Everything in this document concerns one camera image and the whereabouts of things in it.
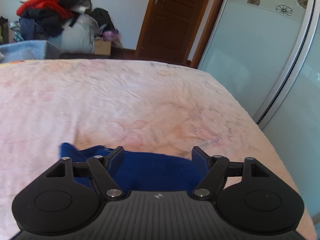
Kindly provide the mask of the black bag near wall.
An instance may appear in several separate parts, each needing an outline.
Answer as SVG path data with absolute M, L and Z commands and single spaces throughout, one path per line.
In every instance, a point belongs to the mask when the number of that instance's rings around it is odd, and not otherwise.
M 115 30 L 114 24 L 111 20 L 111 17 L 108 11 L 102 8 L 95 8 L 90 16 L 94 18 L 99 26 L 100 32 L 103 33 L 105 31 L 113 31 Z

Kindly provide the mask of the pink floral bed cover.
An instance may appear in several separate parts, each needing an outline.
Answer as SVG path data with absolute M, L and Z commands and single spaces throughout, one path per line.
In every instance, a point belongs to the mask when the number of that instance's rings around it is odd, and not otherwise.
M 1 239 L 18 232 L 11 204 L 59 158 L 78 149 L 123 146 L 187 160 L 253 156 L 294 181 L 263 132 L 208 73 L 159 62 L 41 60 L 1 65 Z

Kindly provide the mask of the blue knit sweater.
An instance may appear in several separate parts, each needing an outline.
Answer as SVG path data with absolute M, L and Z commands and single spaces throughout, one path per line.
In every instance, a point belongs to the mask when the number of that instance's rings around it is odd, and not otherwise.
M 192 193 L 210 168 L 197 155 L 191 160 L 170 155 L 125 151 L 119 166 L 108 173 L 128 194 L 130 191 L 187 191 Z

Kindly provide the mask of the pile of dark clothes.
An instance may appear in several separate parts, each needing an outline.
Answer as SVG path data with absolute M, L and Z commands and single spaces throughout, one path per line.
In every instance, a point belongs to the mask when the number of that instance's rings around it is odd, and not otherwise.
M 91 0 L 21 0 L 16 10 L 23 41 L 59 36 L 66 21 L 75 22 L 92 6 Z

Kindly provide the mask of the brown wooden door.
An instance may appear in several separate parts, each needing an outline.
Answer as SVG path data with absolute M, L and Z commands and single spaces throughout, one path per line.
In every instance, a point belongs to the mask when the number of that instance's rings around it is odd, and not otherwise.
M 149 0 L 136 58 L 196 68 L 223 0 Z

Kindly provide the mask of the clear plastic storage bag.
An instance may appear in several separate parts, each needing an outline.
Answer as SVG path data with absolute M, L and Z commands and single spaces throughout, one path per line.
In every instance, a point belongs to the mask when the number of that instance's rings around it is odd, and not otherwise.
M 97 21 L 87 14 L 81 14 L 72 26 L 71 23 L 72 20 L 68 20 L 63 32 L 57 37 L 49 37 L 48 41 L 63 54 L 93 54 L 95 36 L 100 31 Z

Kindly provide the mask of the frosted glass wardrobe door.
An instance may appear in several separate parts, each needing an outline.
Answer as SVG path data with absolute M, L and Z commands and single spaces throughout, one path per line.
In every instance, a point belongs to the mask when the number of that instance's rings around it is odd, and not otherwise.
M 276 149 L 319 224 L 319 0 L 224 0 L 200 69 Z

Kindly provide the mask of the light blue folded blanket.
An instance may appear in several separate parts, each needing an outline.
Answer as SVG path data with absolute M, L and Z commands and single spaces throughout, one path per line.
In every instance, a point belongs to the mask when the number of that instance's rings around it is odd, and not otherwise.
M 1 63 L 59 58 L 59 48 L 47 40 L 30 40 L 1 45 Z

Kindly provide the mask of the red jacket on pile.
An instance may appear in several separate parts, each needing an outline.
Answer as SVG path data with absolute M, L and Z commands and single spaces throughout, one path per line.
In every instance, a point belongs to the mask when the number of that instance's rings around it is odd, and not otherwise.
M 59 5 L 60 0 L 27 0 L 16 11 L 17 16 L 22 14 L 27 9 L 49 9 L 56 12 L 63 20 L 71 18 L 73 13 L 69 9 L 65 9 Z

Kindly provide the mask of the cardboard box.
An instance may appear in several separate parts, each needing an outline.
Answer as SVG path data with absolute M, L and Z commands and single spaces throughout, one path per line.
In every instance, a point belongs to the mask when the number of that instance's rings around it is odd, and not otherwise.
M 105 41 L 101 37 L 97 37 L 94 42 L 94 54 L 111 56 L 111 50 L 114 49 L 123 49 L 123 46 L 120 41 Z

